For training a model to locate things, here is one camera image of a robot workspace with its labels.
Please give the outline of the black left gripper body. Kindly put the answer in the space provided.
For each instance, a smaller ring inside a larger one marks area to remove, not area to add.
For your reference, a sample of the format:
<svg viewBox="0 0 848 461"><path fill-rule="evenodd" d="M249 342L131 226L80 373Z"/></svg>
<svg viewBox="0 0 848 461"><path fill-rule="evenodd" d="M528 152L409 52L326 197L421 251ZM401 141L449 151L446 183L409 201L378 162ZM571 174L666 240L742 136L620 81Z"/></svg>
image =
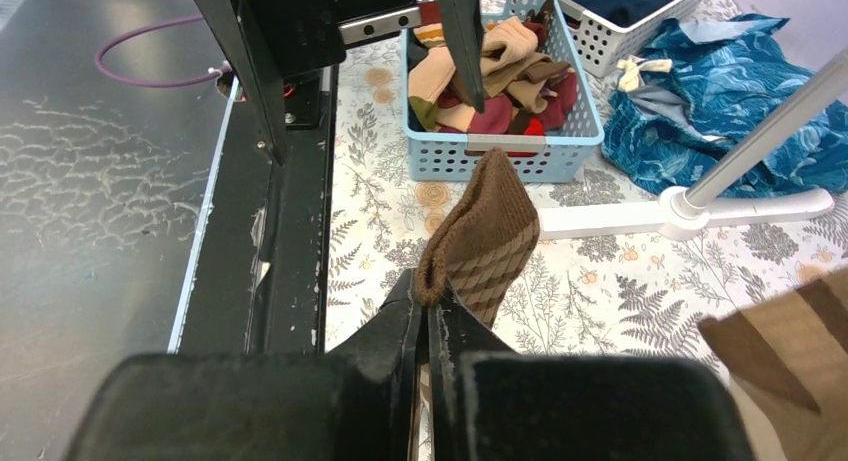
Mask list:
<svg viewBox="0 0 848 461"><path fill-rule="evenodd" d="M421 23L418 0L243 0L283 78L338 65L346 51Z"/></svg>

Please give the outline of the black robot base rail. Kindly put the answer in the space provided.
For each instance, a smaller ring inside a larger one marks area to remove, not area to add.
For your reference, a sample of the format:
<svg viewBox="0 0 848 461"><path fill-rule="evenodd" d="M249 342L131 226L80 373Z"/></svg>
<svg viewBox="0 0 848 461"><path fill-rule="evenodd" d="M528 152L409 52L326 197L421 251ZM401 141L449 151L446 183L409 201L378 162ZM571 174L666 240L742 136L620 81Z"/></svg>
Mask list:
<svg viewBox="0 0 848 461"><path fill-rule="evenodd" d="M307 87L320 115L267 154L248 103L226 104L168 351L320 353L325 348L338 72Z"/></svg>

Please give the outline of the brown striped sock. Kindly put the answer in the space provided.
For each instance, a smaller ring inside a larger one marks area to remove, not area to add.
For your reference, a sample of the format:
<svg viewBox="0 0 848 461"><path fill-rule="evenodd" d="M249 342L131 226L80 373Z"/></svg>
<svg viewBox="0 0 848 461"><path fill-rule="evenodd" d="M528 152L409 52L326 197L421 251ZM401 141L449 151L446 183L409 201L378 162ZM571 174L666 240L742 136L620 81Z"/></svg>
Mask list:
<svg viewBox="0 0 848 461"><path fill-rule="evenodd" d="M489 150L428 241L415 273L415 297L433 306L450 287L491 328L507 290L531 258L540 231L538 212L508 155Z"/></svg>
<svg viewBox="0 0 848 461"><path fill-rule="evenodd" d="M721 319L701 336L729 371L729 391L759 460L847 457L847 271Z"/></svg>

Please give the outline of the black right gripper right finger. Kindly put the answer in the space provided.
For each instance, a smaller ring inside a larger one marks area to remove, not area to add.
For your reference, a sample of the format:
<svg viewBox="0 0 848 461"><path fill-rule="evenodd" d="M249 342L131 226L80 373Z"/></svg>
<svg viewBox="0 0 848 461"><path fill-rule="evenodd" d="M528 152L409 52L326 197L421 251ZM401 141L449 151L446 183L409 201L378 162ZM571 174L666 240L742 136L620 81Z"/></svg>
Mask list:
<svg viewBox="0 0 848 461"><path fill-rule="evenodd" d="M427 311L437 460L750 460L729 392L684 358L521 355L446 291Z"/></svg>

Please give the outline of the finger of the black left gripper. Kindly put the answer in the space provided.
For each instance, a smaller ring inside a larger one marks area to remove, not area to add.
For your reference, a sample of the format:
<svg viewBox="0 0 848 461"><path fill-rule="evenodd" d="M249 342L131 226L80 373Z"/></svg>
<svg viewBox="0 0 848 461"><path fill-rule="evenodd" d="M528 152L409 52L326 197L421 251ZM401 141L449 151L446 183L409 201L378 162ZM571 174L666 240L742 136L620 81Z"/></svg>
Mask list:
<svg viewBox="0 0 848 461"><path fill-rule="evenodd" d="M480 0L438 0L445 41L468 104L485 110L485 90L480 61L484 28Z"/></svg>
<svg viewBox="0 0 848 461"><path fill-rule="evenodd" d="M243 86L271 159L285 161L283 78L248 0L193 0Z"/></svg>

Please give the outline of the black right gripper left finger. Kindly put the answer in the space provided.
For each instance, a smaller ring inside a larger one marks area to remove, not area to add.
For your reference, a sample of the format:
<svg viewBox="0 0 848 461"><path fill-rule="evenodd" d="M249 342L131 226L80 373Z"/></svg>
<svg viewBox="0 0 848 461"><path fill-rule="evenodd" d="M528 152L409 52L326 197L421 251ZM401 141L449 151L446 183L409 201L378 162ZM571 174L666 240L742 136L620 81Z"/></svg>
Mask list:
<svg viewBox="0 0 848 461"><path fill-rule="evenodd" d="M69 460L414 460L423 312L404 271L326 354L143 354L98 388Z"/></svg>

